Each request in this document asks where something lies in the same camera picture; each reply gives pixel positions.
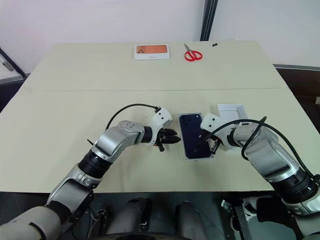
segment black smartphone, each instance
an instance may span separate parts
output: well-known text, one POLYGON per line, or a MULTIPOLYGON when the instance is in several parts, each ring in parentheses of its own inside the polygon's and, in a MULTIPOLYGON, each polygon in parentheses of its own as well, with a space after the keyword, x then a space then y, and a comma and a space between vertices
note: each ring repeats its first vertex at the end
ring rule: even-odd
POLYGON ((179 116, 179 122, 186 157, 188 159, 209 158, 211 156, 211 150, 208 142, 203 143, 199 150, 195 152, 202 133, 202 129, 200 128, 202 122, 201 114, 182 114, 179 116))

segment scissors handle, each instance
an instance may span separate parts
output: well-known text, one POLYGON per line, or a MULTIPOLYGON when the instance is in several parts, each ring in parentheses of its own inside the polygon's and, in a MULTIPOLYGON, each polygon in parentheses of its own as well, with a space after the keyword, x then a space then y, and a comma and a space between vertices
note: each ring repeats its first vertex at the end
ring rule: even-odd
POLYGON ((184 58, 185 60, 189 61, 189 62, 193 62, 195 60, 200 60, 202 59, 202 54, 198 51, 186 51, 184 54, 184 58))

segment scissors blade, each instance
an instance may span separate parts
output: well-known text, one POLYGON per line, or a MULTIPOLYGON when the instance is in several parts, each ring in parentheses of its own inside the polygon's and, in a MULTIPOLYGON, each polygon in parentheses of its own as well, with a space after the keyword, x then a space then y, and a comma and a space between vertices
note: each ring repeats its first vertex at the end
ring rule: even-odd
POLYGON ((187 51, 191 52, 191 49, 187 46, 187 44, 184 44, 184 47, 186 48, 187 51))

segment red scissors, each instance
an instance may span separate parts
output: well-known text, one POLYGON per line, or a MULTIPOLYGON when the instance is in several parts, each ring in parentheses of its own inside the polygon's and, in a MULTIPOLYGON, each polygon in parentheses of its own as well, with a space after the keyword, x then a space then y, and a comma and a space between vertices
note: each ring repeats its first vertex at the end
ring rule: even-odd
POLYGON ((184 58, 185 60, 189 61, 189 62, 193 62, 195 60, 200 60, 202 59, 202 54, 201 52, 198 51, 194 51, 191 50, 186 44, 184 44, 185 48, 186 48, 186 52, 184 54, 184 58))

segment orange phone box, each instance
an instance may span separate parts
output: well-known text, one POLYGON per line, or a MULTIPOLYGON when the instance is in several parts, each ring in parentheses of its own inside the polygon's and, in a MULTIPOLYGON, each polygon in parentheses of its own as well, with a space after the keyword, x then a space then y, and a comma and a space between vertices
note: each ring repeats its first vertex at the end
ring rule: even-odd
POLYGON ((169 59, 169 45, 136 45, 134 46, 135 60, 155 60, 155 59, 169 59))

